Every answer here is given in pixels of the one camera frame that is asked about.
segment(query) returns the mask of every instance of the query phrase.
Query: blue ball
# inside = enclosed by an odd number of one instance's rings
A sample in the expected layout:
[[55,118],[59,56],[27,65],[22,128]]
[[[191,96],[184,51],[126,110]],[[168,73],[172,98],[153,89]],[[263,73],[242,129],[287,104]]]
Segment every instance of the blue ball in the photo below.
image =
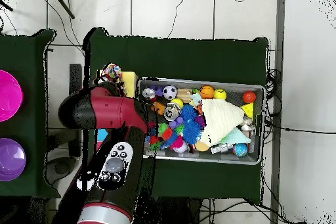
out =
[[247,146],[243,143],[235,144],[233,151],[237,157],[241,158],[247,154]]

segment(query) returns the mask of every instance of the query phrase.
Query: purple toy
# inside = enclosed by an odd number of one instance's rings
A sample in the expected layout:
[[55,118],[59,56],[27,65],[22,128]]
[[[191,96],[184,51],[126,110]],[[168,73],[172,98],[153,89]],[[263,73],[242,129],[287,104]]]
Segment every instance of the purple toy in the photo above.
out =
[[174,121],[169,123],[169,127],[171,129],[174,129],[176,127],[178,127],[179,125],[182,125],[184,123],[184,120],[182,117],[177,117]]
[[155,95],[158,97],[163,96],[163,87],[156,86],[156,85],[150,85],[150,88],[155,91]]
[[197,116],[197,117],[194,119],[194,121],[195,121],[196,123],[198,123],[198,124],[201,126],[201,128],[204,128],[204,127],[205,127],[205,122],[204,122],[204,117],[203,117],[203,115],[199,115],[199,116]]

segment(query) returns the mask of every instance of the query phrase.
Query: red toy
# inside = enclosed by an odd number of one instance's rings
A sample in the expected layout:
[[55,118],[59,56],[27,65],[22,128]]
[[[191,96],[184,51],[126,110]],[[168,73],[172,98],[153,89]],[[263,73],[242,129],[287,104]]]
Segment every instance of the red toy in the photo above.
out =
[[243,94],[243,102],[245,102],[245,103],[254,102],[256,98],[257,98],[256,95],[252,91],[246,91]]

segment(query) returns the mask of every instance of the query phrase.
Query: metal pole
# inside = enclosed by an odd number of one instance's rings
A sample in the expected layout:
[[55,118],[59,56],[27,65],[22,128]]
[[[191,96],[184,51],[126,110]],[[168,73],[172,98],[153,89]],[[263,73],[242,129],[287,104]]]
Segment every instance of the metal pole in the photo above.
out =
[[[284,60],[284,29],[285,29],[285,0],[277,0],[276,14],[276,63],[275,69],[280,71],[279,84],[277,85],[276,95],[282,101],[282,67]],[[274,113],[281,110],[280,101],[274,97]],[[281,113],[274,116],[274,125],[281,125]],[[272,180],[270,188],[274,195],[271,196],[270,208],[279,213],[279,184],[280,184],[280,138],[281,129],[273,127],[273,149],[272,149]],[[271,212],[271,224],[278,223],[278,216]]]
[[60,4],[62,5],[62,7],[64,7],[64,9],[70,15],[70,17],[72,19],[75,19],[75,16],[72,14],[71,10],[68,8],[68,6],[65,4],[65,2],[63,0],[58,0],[58,2],[60,2]]

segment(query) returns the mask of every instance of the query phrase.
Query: green tablecloth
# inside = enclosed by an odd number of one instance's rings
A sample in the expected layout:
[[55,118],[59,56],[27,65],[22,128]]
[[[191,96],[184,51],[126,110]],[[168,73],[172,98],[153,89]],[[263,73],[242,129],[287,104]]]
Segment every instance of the green tablecloth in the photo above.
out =
[[[138,76],[265,85],[268,41],[110,37],[102,28],[86,39],[91,80],[113,62]],[[89,155],[93,153],[93,131]],[[142,163],[141,185],[151,182],[153,160]],[[260,202],[261,163],[255,166],[156,160],[154,196],[248,198]]]
[[41,30],[31,37],[0,35],[0,69],[19,82],[24,100],[18,112],[0,122],[0,138],[14,139],[26,153],[26,167],[15,180],[0,181],[1,196],[58,197],[44,179],[47,157],[46,94],[44,75],[45,48],[54,30]]

